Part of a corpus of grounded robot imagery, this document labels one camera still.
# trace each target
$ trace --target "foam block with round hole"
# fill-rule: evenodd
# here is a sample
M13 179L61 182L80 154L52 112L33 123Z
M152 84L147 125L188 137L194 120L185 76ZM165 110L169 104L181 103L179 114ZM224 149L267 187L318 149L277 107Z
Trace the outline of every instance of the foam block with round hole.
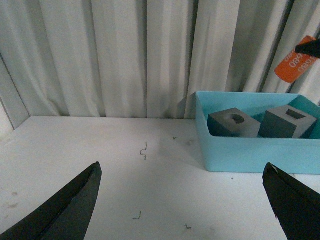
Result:
M207 126L215 137L256 138L260 122L237 108L211 113Z

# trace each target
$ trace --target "round hole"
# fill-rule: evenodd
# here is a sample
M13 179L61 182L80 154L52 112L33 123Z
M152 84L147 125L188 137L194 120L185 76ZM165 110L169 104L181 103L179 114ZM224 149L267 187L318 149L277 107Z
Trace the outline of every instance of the round hole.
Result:
M242 116L235 113L228 113L224 115L223 118L232 124L242 124L245 121Z

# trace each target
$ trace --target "scratch mark on table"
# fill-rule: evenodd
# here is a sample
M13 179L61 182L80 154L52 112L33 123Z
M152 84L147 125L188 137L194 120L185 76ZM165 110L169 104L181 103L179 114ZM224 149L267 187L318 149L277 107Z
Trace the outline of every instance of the scratch mark on table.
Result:
M147 150L147 142L145 142L145 149L142 149L141 151L140 151L140 155L141 156L144 156L144 160L146 161L147 160L147 155L146 154L142 154L142 151L146 151Z

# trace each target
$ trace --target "white wall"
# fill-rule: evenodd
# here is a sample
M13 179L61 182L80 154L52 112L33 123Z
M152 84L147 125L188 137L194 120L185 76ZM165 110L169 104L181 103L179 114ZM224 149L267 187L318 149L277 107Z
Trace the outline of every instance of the white wall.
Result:
M4 139L13 130L5 109L0 102L0 140Z

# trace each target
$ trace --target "gray foam block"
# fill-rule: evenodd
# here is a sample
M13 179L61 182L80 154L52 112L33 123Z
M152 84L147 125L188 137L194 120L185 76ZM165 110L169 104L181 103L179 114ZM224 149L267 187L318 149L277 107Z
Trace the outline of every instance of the gray foam block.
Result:
M211 113L207 126L212 136L256 138L260 122L237 108Z
M317 119L289 105L265 112L259 135L264 138L308 138Z

